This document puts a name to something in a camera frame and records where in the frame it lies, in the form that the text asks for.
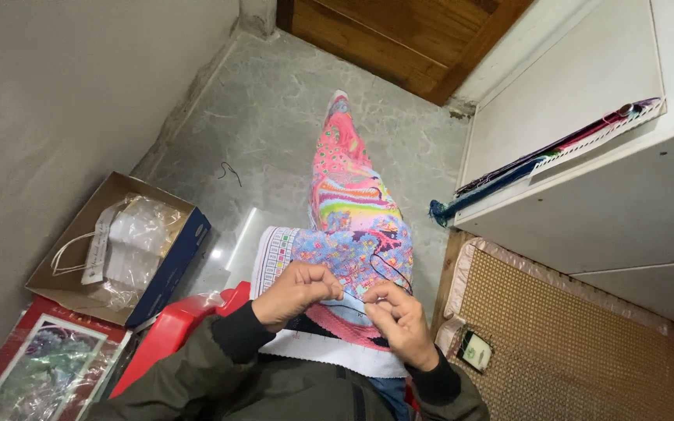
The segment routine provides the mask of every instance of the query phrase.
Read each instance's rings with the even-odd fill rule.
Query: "bamboo mat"
[[[475,249],[459,316],[493,346],[472,378],[503,420],[674,421],[674,341]]]

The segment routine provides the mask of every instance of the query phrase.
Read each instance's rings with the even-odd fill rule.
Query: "gray tile floor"
[[[428,202],[454,188],[468,123],[289,34],[241,34],[147,181],[199,206],[215,235],[179,294],[248,280],[269,225],[308,227],[311,161],[327,102],[350,95],[374,169],[413,231],[413,289],[430,318],[447,231]],[[222,162],[238,172],[223,174]]]

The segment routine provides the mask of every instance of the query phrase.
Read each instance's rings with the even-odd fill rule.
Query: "white string handle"
[[[73,238],[72,240],[69,240],[68,243],[64,244],[61,249],[59,249],[58,252],[54,255],[54,258],[51,259],[51,269],[53,270],[52,274],[53,276],[59,276],[63,275],[65,273],[70,273],[70,272],[77,272],[77,271],[83,271],[85,269],[84,264],[80,264],[79,266],[72,266],[72,267],[59,267],[59,259],[61,259],[61,255],[64,253],[64,251],[69,247],[72,243],[75,241],[79,241],[83,238],[89,238],[95,235],[95,232],[89,232],[88,234],[82,234],[77,238]]]

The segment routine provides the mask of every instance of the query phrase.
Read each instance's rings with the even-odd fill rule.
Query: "red chair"
[[[235,289],[226,289],[220,293],[220,297],[225,301],[221,306],[217,305],[218,302],[211,301],[207,294],[192,295],[166,306],[158,314],[150,332],[137,348],[126,371],[111,392],[111,397],[120,395],[130,384],[142,377],[157,360],[179,350],[204,318],[214,314],[225,317],[240,308],[248,301],[250,290],[251,284],[245,281],[240,282]],[[415,411],[420,411],[409,381],[404,400]]]

